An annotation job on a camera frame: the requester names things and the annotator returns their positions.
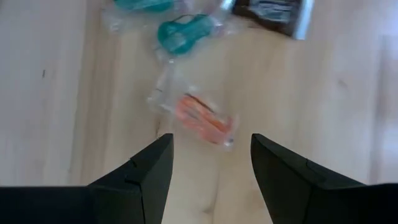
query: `clear plastic wrapper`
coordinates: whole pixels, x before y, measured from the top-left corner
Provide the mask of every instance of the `clear plastic wrapper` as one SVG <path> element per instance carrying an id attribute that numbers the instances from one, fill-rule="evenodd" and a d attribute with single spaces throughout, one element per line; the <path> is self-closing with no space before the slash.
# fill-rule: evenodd
<path id="1" fill-rule="evenodd" d="M 156 54 L 161 61 L 189 54 L 206 38 L 237 33 L 240 27 L 231 18 L 234 1 L 213 1 L 195 14 L 183 14 L 159 25 L 156 31 Z"/>
<path id="2" fill-rule="evenodd" d="M 188 13 L 190 0 L 115 0 L 102 12 L 103 24 L 111 32 L 124 32 Z"/>
<path id="3" fill-rule="evenodd" d="M 225 113 L 211 96 L 175 73 L 173 64 L 160 76 L 148 102 L 158 112 L 172 115 L 178 124 L 199 138 L 223 146 L 227 151 L 231 149 L 238 117 Z"/>

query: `candy wrapper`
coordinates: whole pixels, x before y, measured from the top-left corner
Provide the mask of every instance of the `candy wrapper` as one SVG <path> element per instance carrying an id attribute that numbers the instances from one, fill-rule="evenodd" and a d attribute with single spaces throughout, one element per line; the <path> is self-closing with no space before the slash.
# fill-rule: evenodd
<path id="1" fill-rule="evenodd" d="M 261 27 L 304 40 L 310 26 L 314 0 L 235 0 L 233 14 Z"/>
<path id="2" fill-rule="evenodd" d="M 109 31 L 124 32 L 188 13 L 191 7 L 189 0 L 115 0 L 103 9 L 102 19 Z"/>
<path id="3" fill-rule="evenodd" d="M 225 113 L 210 96 L 175 73 L 169 65 L 148 98 L 152 108 L 172 115 L 184 128 L 199 138 L 230 150 L 238 117 Z"/>
<path id="4" fill-rule="evenodd" d="M 156 30 L 155 51 L 163 61 L 189 55 L 199 42 L 235 34 L 241 30 L 231 19 L 234 1 L 213 1 L 194 14 L 183 14 L 161 23 Z"/>

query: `wooden floor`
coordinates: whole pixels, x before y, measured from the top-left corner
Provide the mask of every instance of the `wooden floor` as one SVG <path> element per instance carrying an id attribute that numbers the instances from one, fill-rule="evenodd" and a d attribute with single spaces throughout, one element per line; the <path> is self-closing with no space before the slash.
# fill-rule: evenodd
<path id="1" fill-rule="evenodd" d="M 85 2 L 0 1 L 0 185 L 69 183 Z"/>
<path id="2" fill-rule="evenodd" d="M 100 24 L 102 5 L 87 0 L 68 179 L 55 183 L 87 184 L 166 132 L 175 133 L 175 161 L 164 223 L 271 223 L 251 168 L 252 133 L 367 184 L 398 181 L 392 171 L 398 167 L 398 1 L 316 0 L 306 41 L 247 28 L 179 60 L 180 73 L 239 115 L 229 153 L 150 111 L 146 98 L 162 72 L 150 39 L 138 30 L 108 34 Z M 1 105 L 13 99 L 0 97 Z M 7 116 L 0 121 L 16 109 L 1 107 Z M 22 133 L 13 137 L 28 144 Z M 22 181 L 29 172 L 43 175 L 42 166 L 4 171 L 20 158 L 34 162 L 24 151 L 0 159 L 0 184 L 47 184 Z"/>

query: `wood grain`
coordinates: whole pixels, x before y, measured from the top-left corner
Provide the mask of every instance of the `wood grain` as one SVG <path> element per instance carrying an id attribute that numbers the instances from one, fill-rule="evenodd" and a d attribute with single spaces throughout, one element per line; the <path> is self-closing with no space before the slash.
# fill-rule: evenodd
<path id="1" fill-rule="evenodd" d="M 76 0 L 1 1 L 1 185 L 68 183 L 85 10 Z"/>
<path id="2" fill-rule="evenodd" d="M 375 141 L 372 154 L 371 182 L 398 182 L 397 112 L 398 37 L 385 36 L 376 113 Z"/>
<path id="3" fill-rule="evenodd" d="M 88 184 L 103 175 L 109 113 L 113 95 L 114 63 L 118 38 L 101 24 L 101 9 L 106 1 L 87 1 L 84 66 L 80 77 L 79 109 L 71 180 Z"/>
<path id="4" fill-rule="evenodd" d="M 145 99 L 161 67 L 150 34 L 126 32 L 116 52 L 106 148 L 95 152 L 104 153 L 98 169 L 117 167 L 156 134 L 175 133 L 163 223 L 271 223 L 252 172 L 252 133 L 369 183 L 382 37 L 396 35 L 396 12 L 393 0 L 317 0 L 306 41 L 246 29 L 179 59 L 178 72 L 240 116 L 231 153 L 150 113 Z"/>

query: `teal candy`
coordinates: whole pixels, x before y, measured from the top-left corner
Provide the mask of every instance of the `teal candy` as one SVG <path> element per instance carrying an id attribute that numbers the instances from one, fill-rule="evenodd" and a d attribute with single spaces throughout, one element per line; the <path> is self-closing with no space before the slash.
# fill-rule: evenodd
<path id="1" fill-rule="evenodd" d="M 209 36 L 214 28 L 211 19 L 204 14 L 196 15 L 190 22 L 164 22 L 159 26 L 157 38 L 163 48 L 172 55 L 191 51 L 197 40 Z"/>
<path id="2" fill-rule="evenodd" d="M 163 12 L 173 7 L 172 0 L 115 0 L 115 4 L 125 10 L 143 9 L 147 12 Z"/>

